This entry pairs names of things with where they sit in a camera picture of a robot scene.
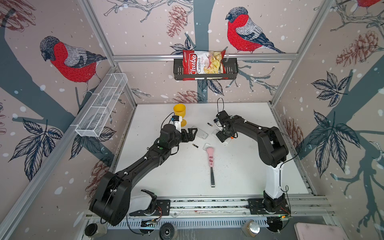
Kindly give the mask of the white AC remote with display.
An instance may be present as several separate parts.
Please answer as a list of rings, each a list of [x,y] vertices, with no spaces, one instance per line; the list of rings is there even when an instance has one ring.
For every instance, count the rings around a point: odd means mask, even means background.
[[[197,129],[197,133],[196,133],[196,136],[205,140],[208,138],[209,134],[207,132],[205,132],[204,130],[196,127],[196,126],[193,126],[193,129]]]

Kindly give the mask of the white battery cover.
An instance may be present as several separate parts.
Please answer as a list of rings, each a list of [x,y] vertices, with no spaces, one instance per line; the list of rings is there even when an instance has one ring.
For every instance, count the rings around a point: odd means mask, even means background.
[[[203,150],[206,151],[208,148],[210,148],[211,145],[209,143],[206,143],[204,146],[203,146]]]

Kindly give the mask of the white remote control with buttons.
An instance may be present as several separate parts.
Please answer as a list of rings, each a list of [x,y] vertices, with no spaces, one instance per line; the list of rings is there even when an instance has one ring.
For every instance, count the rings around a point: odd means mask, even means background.
[[[224,145],[228,145],[232,141],[231,137],[226,136],[222,131],[219,130],[214,130],[212,135]]]

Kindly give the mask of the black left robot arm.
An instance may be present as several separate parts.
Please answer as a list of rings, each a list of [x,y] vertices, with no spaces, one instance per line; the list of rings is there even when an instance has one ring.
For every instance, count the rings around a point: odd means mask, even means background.
[[[143,157],[129,167],[117,173],[108,172],[101,178],[89,210],[112,226],[119,224],[131,207],[133,187],[146,174],[162,165],[172,155],[172,148],[194,141],[197,132],[197,128],[179,131],[172,124],[164,125],[160,136]]]

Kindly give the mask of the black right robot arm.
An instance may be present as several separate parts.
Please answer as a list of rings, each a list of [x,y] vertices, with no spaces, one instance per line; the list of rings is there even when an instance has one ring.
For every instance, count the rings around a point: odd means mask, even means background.
[[[256,125],[238,115],[230,116],[224,110],[218,112],[214,121],[219,123],[220,131],[216,136],[222,143],[227,139],[237,138],[239,133],[258,143],[259,157],[267,166],[263,207],[270,214],[278,210],[289,214],[290,207],[287,205],[285,190],[281,186],[281,172],[289,150],[281,131],[277,127]]]

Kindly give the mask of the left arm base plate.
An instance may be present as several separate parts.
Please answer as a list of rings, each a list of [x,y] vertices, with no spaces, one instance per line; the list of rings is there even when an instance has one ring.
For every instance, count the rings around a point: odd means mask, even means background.
[[[171,208],[170,200],[156,200],[155,202],[150,202],[146,208],[140,207],[135,212],[130,212],[128,216],[130,217],[148,217],[155,218],[160,216],[169,216]]]

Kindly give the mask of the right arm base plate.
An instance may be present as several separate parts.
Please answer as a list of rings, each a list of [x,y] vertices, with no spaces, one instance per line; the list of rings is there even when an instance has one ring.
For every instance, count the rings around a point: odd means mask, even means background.
[[[247,209],[250,210],[251,215],[289,215],[291,213],[290,206],[286,199],[273,210],[266,210],[265,200],[261,199],[248,199]]]

